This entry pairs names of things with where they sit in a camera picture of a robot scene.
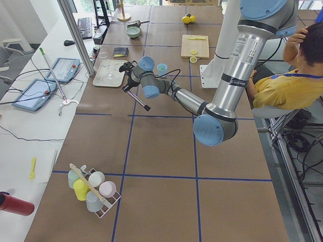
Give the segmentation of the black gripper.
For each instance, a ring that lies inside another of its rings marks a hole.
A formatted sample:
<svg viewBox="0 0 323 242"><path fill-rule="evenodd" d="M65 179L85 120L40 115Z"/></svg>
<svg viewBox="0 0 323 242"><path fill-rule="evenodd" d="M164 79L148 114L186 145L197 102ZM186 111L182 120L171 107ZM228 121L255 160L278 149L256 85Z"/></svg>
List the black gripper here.
<svg viewBox="0 0 323 242"><path fill-rule="evenodd" d="M137 87L140 82L137 76L134 74L134 68L136 67L137 61L125 62L122 66L119 67L119 72L125 72L127 75L127 84L122 88L124 92L130 91L133 87Z"/></svg>

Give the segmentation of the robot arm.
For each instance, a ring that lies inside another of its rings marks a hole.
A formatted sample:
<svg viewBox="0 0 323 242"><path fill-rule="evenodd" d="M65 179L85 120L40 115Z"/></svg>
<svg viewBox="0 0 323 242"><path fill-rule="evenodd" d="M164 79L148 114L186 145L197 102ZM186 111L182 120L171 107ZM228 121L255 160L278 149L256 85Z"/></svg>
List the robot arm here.
<svg viewBox="0 0 323 242"><path fill-rule="evenodd" d="M123 91L141 86L146 98L166 94L196 115L193 132L206 146L216 146L234 137L238 130L236 107L247 87L265 43L269 39L292 35L296 30L298 1L229 1L220 43L225 44L228 60L218 76L218 87L206 102L174 81L158 78L152 58L124 63L120 72L127 77Z"/></svg>

